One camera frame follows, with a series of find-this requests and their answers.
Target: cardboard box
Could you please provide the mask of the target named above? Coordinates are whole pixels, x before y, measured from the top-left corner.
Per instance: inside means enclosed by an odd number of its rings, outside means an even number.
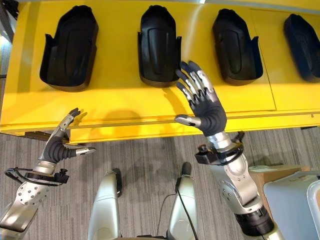
[[[254,180],[258,188],[259,195],[263,201],[263,204],[272,219],[273,217],[264,193],[264,185],[268,182],[282,179],[284,177],[287,177],[299,171],[301,172],[310,171],[310,167],[300,166],[300,165],[276,165],[276,166],[259,165],[259,166],[249,167],[249,174]]]

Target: robotic thumb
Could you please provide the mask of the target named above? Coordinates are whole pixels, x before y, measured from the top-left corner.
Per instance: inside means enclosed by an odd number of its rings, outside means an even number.
[[[201,119],[197,116],[188,116],[185,114],[179,114],[174,118],[174,120],[177,123],[187,125],[187,126],[193,126],[196,128],[199,128],[201,126]]]

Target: robot forearm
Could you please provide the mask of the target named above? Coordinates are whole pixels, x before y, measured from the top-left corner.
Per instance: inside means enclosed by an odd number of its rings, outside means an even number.
[[[226,152],[232,153],[232,149],[237,148],[237,144],[224,131],[208,136],[207,139],[210,148],[220,156]],[[246,240],[283,240],[249,175],[246,157],[242,152],[238,155],[236,152],[210,165],[221,196],[234,213]]]

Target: robotic hand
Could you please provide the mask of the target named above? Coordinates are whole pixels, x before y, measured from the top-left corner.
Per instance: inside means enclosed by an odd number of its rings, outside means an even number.
[[[200,129],[208,140],[208,147],[198,147],[196,160],[210,166],[218,181],[220,194],[234,213],[246,240],[283,240],[249,175],[242,137],[238,135],[231,140],[225,133],[226,112],[210,80],[192,61],[188,64],[181,62],[180,67],[190,77],[176,70],[185,83],[178,82],[177,87],[188,100],[194,117],[181,114],[175,117],[175,121]]]
[[[73,109],[60,122],[51,134],[33,169],[9,168],[5,175],[21,185],[16,192],[16,198],[0,215],[0,240],[18,240],[26,234],[38,207],[47,198],[50,187],[67,183],[67,170],[61,169],[54,174],[58,162],[93,153],[94,147],[67,148],[63,145],[66,130],[75,117],[80,114],[78,108]],[[20,171],[27,171],[23,176]]]

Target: silver robot leg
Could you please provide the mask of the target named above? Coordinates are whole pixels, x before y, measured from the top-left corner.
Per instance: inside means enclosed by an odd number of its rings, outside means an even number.
[[[196,192],[194,178],[191,176],[190,163],[184,163],[181,178],[177,181],[176,188],[179,190],[185,208],[191,218],[194,229],[198,231]],[[168,240],[194,240],[192,231],[185,209],[183,208],[180,197],[177,193],[171,210],[169,228],[167,232]]]
[[[92,207],[88,240],[113,240],[121,237],[117,180],[121,181],[120,171],[113,169],[105,174],[100,183]]]

